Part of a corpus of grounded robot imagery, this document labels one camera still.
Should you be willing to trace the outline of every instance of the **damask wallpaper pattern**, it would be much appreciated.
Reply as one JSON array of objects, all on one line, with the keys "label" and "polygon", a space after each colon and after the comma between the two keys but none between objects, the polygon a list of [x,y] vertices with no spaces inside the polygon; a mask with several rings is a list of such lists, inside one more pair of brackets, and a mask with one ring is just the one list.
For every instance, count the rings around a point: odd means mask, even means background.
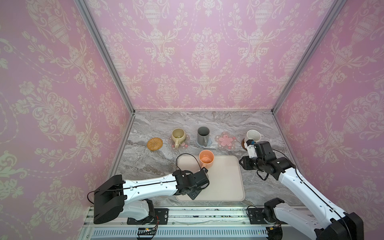
[{"label": "damask wallpaper pattern", "polygon": [[86,0],[135,109],[270,109],[333,0]]},{"label": "damask wallpaper pattern", "polygon": [[384,1],[347,1],[277,113],[302,173],[384,227]]},{"label": "damask wallpaper pattern", "polygon": [[0,5],[0,239],[77,239],[130,114],[73,1]]}]

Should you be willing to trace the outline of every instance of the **woven rattan coaster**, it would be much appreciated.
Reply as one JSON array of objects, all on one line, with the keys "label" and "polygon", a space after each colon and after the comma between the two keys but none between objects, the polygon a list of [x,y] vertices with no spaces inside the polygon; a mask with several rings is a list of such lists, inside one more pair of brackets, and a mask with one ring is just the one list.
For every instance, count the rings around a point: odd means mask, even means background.
[{"label": "woven rattan coaster", "polygon": [[159,150],[163,146],[163,140],[158,137],[151,138],[147,142],[147,148],[151,151]]}]

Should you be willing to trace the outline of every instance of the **orange mug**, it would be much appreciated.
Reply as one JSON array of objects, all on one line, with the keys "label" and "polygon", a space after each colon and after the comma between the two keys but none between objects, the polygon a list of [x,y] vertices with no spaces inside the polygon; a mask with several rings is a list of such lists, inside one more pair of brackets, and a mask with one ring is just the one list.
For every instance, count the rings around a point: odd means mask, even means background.
[{"label": "orange mug", "polygon": [[203,150],[199,154],[200,167],[210,168],[214,164],[214,153],[209,150]]}]

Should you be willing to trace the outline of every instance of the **mounting plate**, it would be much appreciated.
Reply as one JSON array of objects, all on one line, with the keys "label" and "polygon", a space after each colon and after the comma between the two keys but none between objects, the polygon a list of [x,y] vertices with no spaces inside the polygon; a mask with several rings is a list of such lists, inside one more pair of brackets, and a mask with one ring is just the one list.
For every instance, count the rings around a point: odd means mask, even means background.
[{"label": "mounting plate", "polygon": [[263,210],[260,208],[248,208],[248,218],[251,225],[254,224],[268,224],[264,220]]},{"label": "mounting plate", "polygon": [[[155,216],[159,217],[159,225],[167,225],[168,223],[168,211],[169,209],[156,209],[155,208]],[[153,224],[156,225],[157,218],[154,217],[152,221],[146,224]],[[136,221],[134,218],[128,218],[127,220],[128,225],[142,225],[142,222]]]}]

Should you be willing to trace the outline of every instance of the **coaster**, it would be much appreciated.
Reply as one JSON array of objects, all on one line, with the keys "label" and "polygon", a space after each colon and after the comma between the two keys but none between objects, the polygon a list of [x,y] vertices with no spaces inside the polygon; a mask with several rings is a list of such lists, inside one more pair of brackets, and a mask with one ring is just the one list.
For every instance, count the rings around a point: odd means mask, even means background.
[{"label": "coaster", "polygon": [[[199,147],[205,147],[204,145],[200,145],[197,141],[196,141],[196,144],[197,144]],[[208,139],[208,143],[207,143],[207,146],[206,146],[206,147],[211,146],[211,144],[212,144],[211,139]]]},{"label": "coaster", "polygon": [[176,151],[179,149],[186,149],[189,146],[189,140],[190,140],[190,137],[187,134],[185,141],[182,144],[180,144],[180,147],[178,149],[175,148],[175,143],[173,142],[171,137],[168,138],[168,143],[170,144],[171,149]]},{"label": "coaster", "polygon": [[221,135],[216,136],[215,141],[217,142],[217,147],[221,150],[235,149],[236,137],[232,136],[227,132],[223,132]]},{"label": "coaster", "polygon": [[159,150],[163,146],[163,140],[158,137],[151,138],[147,142],[147,148],[151,151]]},{"label": "coaster", "polygon": [[247,151],[247,149],[244,147],[244,138],[243,138],[243,140],[241,141],[241,146],[244,148],[244,150],[246,150]]}]

